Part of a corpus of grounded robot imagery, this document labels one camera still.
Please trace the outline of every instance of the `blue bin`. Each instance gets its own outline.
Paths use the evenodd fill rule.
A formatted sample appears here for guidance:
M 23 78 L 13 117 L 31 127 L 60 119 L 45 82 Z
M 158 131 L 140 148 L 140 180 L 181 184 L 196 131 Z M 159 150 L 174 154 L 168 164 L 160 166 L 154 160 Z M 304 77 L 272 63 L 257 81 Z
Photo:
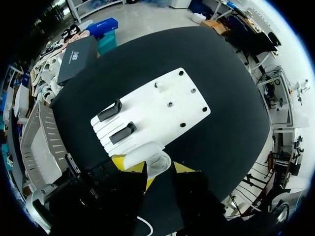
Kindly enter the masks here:
M 104 37 L 97 42 L 99 54 L 104 55 L 108 51 L 117 47 L 115 31 L 104 34 Z
M 108 33 L 112 30 L 118 28 L 118 21 L 114 18 L 109 18 L 107 20 L 97 22 L 91 26 L 87 27 L 87 30 L 90 31 L 90 35 L 93 35 L 95 38 L 98 38 L 105 33 Z

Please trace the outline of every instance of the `blue box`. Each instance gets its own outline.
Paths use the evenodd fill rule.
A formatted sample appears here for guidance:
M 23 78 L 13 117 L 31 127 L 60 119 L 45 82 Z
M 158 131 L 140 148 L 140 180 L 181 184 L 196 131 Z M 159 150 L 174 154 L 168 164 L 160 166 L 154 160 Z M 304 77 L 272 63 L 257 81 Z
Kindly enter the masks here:
M 90 31 L 90 35 L 93 35 L 95 38 L 115 29 L 118 29 L 118 21 L 114 18 L 109 18 L 87 27 L 87 30 Z

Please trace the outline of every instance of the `white shelf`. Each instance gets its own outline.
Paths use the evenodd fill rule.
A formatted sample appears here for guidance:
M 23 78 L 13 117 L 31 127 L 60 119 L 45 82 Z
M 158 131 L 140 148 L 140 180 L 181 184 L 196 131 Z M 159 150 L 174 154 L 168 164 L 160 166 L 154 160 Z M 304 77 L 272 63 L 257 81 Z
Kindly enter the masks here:
M 89 11 L 89 12 L 87 12 L 87 13 L 83 14 L 82 16 L 80 16 L 80 18 L 82 19 L 82 18 L 87 17 L 88 15 L 90 15 L 90 14 L 92 14 L 92 13 L 96 12 L 96 11 L 99 11 L 99 10 L 101 10 L 101 9 L 105 8 L 105 7 L 108 7 L 108 6 L 111 6 L 111 5 L 117 4 L 117 3 L 121 3 L 121 2 L 123 2 L 123 1 L 122 1 L 122 0 L 121 0 L 121 1 L 114 1 L 114 2 L 111 2 L 111 3 L 109 3 L 109 4 L 106 4 L 106 5 L 100 6 L 100 7 L 98 7 L 97 9 L 94 9 L 94 10 L 92 10 L 92 11 Z
M 105 8 L 105 7 L 108 7 L 108 6 L 117 4 L 117 3 L 125 4 L 125 0 L 114 1 L 114 2 L 111 2 L 111 3 L 109 3 L 109 4 L 102 5 L 102 6 L 96 8 L 96 9 L 93 9 L 92 11 L 89 11 L 89 12 L 87 12 L 87 13 L 84 13 L 83 15 L 79 15 L 79 13 L 78 13 L 78 8 L 79 8 L 80 6 L 82 6 L 82 5 L 84 5 L 84 4 L 88 3 L 88 2 L 90 2 L 90 1 L 91 1 L 91 0 L 87 0 L 86 2 L 83 2 L 83 3 L 81 3 L 81 4 L 77 5 L 77 6 L 75 6 L 74 3 L 73 3 L 73 0 L 67 0 L 67 2 L 69 3 L 69 6 L 70 6 L 71 11 L 74 13 L 74 15 L 75 15 L 75 17 L 77 18 L 77 20 L 79 21 L 79 23 L 82 23 L 82 19 L 83 19 L 84 17 L 87 17 L 88 15 L 90 15 L 90 14 L 96 12 L 96 11 L 99 11 L 99 10 Z
M 87 2 L 90 2 L 90 1 L 92 1 L 92 0 L 87 0 L 87 1 L 85 1 L 85 2 L 83 2 L 83 3 L 81 3 L 81 4 L 79 4 L 79 5 L 75 6 L 75 8 L 78 8 L 78 7 L 80 7 L 80 6 L 86 4 Z

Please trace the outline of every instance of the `white wall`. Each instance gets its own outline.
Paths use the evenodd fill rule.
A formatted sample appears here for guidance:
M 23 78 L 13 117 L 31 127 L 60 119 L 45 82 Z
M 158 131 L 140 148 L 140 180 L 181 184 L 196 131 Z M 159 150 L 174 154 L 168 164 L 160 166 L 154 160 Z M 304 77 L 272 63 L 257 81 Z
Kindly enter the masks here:
M 217 4 L 215 0 L 204 0 L 204 2 L 215 10 Z M 296 92 L 292 97 L 295 110 L 294 119 L 296 121 L 295 124 L 298 125 L 297 127 L 300 127 L 298 123 L 300 123 L 299 121 L 302 118 L 309 118 L 308 127 L 298 129 L 297 135 L 303 136 L 304 141 L 302 148 L 305 149 L 298 176 L 310 179 L 315 170 L 315 77 L 312 64 L 298 36 L 277 10 L 268 2 L 264 0 L 249 0 L 245 6 L 241 6 L 236 0 L 233 2 L 242 10 L 248 8 L 256 10 L 263 17 L 263 22 L 267 22 L 267 24 L 263 24 L 262 21 L 261 24 L 259 24 L 259 22 L 257 23 L 266 33 L 272 31 L 282 44 L 278 47 L 279 55 L 276 58 L 270 57 L 263 66 L 280 65 L 284 69 L 288 80 L 293 85 L 298 81 L 303 82 L 305 79 L 309 80 L 311 90 L 303 95 L 303 105 L 301 106 L 298 102 Z

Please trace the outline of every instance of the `metal frame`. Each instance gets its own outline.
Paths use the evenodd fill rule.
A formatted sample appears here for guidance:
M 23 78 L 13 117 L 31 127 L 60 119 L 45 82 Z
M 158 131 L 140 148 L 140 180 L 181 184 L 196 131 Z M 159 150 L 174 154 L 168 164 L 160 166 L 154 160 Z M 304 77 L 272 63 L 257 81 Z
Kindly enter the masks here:
M 88 2 L 90 2 L 90 1 L 91 1 L 91 0 L 87 0 L 87 1 L 85 1 L 85 2 L 83 2 L 83 3 L 81 3 L 81 4 L 79 4 L 79 5 L 75 6 L 74 3 L 73 3 L 73 0 L 67 0 L 67 2 L 69 3 L 69 6 L 70 6 L 71 11 L 74 13 L 74 15 L 75 15 L 75 17 L 77 18 L 77 20 L 79 21 L 79 23 L 82 23 L 82 19 L 83 19 L 84 17 L 87 17 L 88 15 L 91 15 L 91 14 L 93 14 L 94 12 L 99 11 L 99 10 L 101 10 L 101 9 L 103 9 L 103 8 L 106 8 L 106 7 L 108 7 L 108 6 L 111 6 L 111 5 L 114 5 L 114 4 L 118 4 L 118 3 L 122 3 L 122 4 L 125 4 L 125 3 L 126 3 L 126 0 L 114 1 L 114 2 L 111 2 L 111 3 L 109 3 L 109 4 L 100 6 L 100 7 L 98 7 L 97 9 L 94 9 L 94 10 L 92 10 L 92 11 L 89 11 L 89 12 L 83 14 L 82 16 L 80 16 L 77 9 L 78 9 L 79 7 L 81 7 L 82 5 L 84 5 L 84 4 L 88 3 Z
M 265 100 L 265 98 L 264 98 L 264 96 L 263 96 L 263 92 L 262 92 L 260 89 L 258 89 L 259 92 L 260 92 L 260 94 L 261 94 L 261 97 L 262 97 L 262 99 L 263 99 L 263 101 L 264 101 L 264 105 L 265 105 L 265 107 L 266 107 L 266 111 L 267 111 L 267 113 L 268 113 L 268 117 L 269 117 L 271 126 L 277 127 L 277 128 L 281 128 L 281 127 L 284 127 L 284 128 L 285 128 L 285 127 L 292 127 L 292 126 L 294 125 L 294 121 L 293 121 L 293 106 L 292 106 L 292 101 L 291 101 L 291 98 L 290 98 L 290 94 L 288 94 L 289 89 L 288 89 L 288 86 L 287 86 L 287 84 L 286 84 L 284 78 L 283 78 L 281 75 L 278 75 L 278 77 L 275 77 L 275 78 L 272 78 L 272 79 L 270 79 L 270 80 L 266 80 L 266 81 L 264 81 L 264 82 L 258 83 L 258 84 L 257 84 L 257 87 L 261 87 L 261 86 L 263 86 L 263 85 L 265 85 L 265 84 L 268 84 L 268 83 L 270 83 L 270 82 L 273 82 L 273 81 L 275 81 L 275 80 L 280 80 L 280 81 L 281 81 L 280 84 L 282 85 L 282 88 L 283 88 L 283 91 L 284 91 L 284 94 L 285 94 L 285 98 L 286 98 L 287 104 L 288 104 L 288 115 L 289 115 L 289 117 L 290 117 L 290 122 L 289 122 L 289 123 L 288 123 L 288 122 L 287 122 L 287 123 L 272 123 L 272 117 L 271 117 L 271 115 L 270 115 L 267 102 L 266 102 L 266 100 Z

